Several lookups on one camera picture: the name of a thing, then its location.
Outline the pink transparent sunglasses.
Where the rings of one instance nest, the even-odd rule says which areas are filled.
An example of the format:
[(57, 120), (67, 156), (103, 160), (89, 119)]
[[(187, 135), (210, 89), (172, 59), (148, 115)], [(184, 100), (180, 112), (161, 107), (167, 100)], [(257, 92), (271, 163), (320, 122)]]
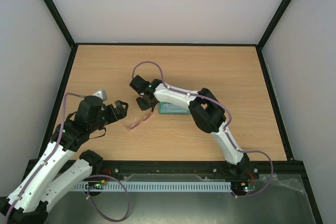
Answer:
[(144, 117), (142, 117), (141, 119), (135, 119), (133, 121), (133, 123), (128, 127), (129, 131), (134, 130), (135, 128), (137, 128), (141, 123), (146, 122), (152, 115), (152, 112), (149, 112), (148, 114), (146, 114)]

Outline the grey glasses case green lining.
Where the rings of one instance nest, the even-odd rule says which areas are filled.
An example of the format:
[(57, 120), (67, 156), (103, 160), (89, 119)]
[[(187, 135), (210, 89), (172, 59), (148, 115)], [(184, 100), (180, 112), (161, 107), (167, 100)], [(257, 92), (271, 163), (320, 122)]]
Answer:
[(175, 104), (160, 102), (159, 113), (166, 115), (188, 115), (190, 111)]

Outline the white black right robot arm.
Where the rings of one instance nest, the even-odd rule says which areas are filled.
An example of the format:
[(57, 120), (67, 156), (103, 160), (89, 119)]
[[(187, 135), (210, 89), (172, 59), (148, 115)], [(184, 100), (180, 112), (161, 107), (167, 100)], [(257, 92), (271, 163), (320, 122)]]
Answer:
[(247, 172), (249, 157), (238, 146), (228, 128), (231, 118), (227, 118), (226, 115), (229, 113), (225, 112), (209, 89), (184, 90), (159, 79), (149, 82), (139, 75), (133, 77), (129, 86), (139, 95), (136, 102), (142, 111), (154, 109), (160, 102), (189, 110), (195, 125), (201, 131), (212, 135), (221, 148), (228, 172), (236, 178)]

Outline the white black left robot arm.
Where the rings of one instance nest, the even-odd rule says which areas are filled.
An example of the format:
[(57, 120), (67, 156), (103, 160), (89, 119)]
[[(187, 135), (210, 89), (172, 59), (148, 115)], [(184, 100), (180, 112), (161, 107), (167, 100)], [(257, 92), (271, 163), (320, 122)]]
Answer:
[(102, 170), (102, 157), (91, 150), (81, 153), (65, 172), (58, 174), (92, 133), (126, 117), (127, 103), (118, 100), (114, 105), (105, 105), (104, 100), (98, 95), (86, 96), (76, 112), (62, 116), (35, 166), (9, 196), (1, 198), (5, 223), (44, 223), (55, 205), (80, 181), (99, 179), (97, 184), (92, 183), (95, 187), (113, 180)]

